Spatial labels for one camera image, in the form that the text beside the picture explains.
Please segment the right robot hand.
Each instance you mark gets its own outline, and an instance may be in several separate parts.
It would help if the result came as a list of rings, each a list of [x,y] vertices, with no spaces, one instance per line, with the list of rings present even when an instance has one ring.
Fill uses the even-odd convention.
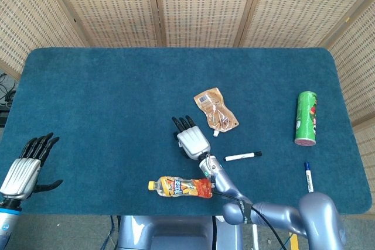
[[[178,129],[174,133],[174,138],[179,147],[185,151],[187,157],[192,160],[199,160],[210,154],[209,141],[190,116],[186,115],[184,118],[172,117],[172,121]]]

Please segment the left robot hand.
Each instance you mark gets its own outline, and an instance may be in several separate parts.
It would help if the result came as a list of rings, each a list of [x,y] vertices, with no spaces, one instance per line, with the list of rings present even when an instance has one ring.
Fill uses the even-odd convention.
[[[33,193],[51,191],[63,183],[63,180],[59,179],[51,184],[38,184],[41,168],[59,139],[50,132],[38,138],[32,138],[26,143],[1,184],[1,196],[5,204],[27,200]]]

